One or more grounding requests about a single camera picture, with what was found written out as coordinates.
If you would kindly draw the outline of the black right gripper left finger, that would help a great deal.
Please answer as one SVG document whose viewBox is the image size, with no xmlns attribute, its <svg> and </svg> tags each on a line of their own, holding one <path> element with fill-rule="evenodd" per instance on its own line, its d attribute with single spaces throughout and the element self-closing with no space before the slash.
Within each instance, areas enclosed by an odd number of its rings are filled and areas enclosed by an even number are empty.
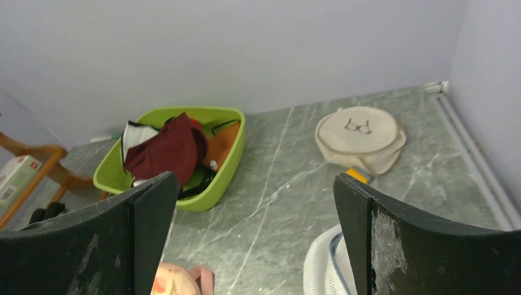
<svg viewBox="0 0 521 295">
<path fill-rule="evenodd" d="M 162 173 L 75 211 L 1 232 L 2 294 L 150 294 L 179 183 Z"/>
</svg>

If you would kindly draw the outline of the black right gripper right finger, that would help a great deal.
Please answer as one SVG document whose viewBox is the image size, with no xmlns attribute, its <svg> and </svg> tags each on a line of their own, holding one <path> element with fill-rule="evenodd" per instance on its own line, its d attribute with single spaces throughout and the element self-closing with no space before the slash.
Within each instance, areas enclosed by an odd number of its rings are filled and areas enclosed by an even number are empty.
<svg viewBox="0 0 521 295">
<path fill-rule="evenodd" d="M 519 294 L 520 231 L 451 221 L 344 173 L 333 193 L 358 294 Z"/>
</svg>

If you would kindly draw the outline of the pink floral laundry bag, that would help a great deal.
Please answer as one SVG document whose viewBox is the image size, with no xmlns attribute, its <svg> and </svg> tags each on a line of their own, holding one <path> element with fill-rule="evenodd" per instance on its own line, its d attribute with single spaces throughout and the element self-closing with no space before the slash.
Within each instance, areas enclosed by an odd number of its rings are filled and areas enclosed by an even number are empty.
<svg viewBox="0 0 521 295">
<path fill-rule="evenodd" d="M 155 274 L 151 294 L 213 295 L 214 273 L 200 265 L 185 269 L 161 262 Z"/>
</svg>

